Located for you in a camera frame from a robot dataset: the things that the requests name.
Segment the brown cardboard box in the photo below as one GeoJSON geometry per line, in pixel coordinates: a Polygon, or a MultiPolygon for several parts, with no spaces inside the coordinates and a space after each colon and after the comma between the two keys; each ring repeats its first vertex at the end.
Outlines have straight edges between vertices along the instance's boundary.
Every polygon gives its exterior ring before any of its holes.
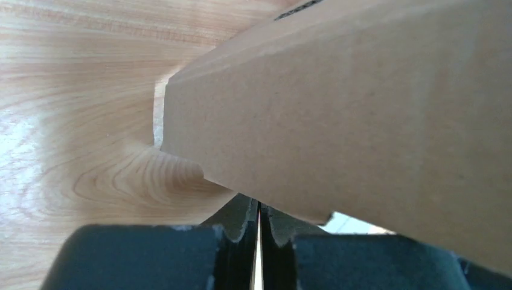
{"type": "Polygon", "coordinates": [[[173,75],[161,149],[511,274],[511,2],[320,1],[173,75]]]}

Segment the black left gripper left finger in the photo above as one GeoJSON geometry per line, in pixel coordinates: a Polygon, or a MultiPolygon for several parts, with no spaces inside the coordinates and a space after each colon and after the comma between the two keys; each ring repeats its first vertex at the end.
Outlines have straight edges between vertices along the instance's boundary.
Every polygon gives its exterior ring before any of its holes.
{"type": "Polygon", "coordinates": [[[251,289],[258,202],[238,194],[200,225],[86,225],[42,289],[251,289]]]}

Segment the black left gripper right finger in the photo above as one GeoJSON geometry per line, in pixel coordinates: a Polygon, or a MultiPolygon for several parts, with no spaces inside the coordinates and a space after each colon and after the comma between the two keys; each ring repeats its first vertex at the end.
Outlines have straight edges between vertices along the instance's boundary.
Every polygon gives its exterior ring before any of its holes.
{"type": "Polygon", "coordinates": [[[260,206],[264,289],[469,289],[456,257],[391,234],[296,234],[303,222],[260,206]]]}

